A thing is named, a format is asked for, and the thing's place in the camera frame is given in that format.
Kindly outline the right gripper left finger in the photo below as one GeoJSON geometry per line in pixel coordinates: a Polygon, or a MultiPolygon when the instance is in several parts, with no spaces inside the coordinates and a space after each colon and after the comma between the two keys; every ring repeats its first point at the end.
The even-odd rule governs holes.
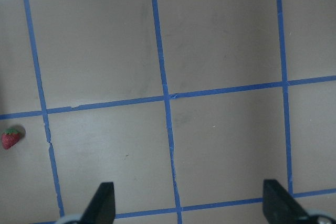
{"type": "Polygon", "coordinates": [[[115,220],[113,182],[101,183],[81,217],[81,223],[113,224],[115,220]]]}

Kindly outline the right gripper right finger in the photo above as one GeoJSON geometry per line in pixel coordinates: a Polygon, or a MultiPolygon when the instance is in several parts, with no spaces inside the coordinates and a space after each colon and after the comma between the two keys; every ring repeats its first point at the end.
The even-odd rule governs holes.
{"type": "Polygon", "coordinates": [[[308,223],[308,213],[275,179],[263,182],[263,214],[270,224],[308,223]]]}

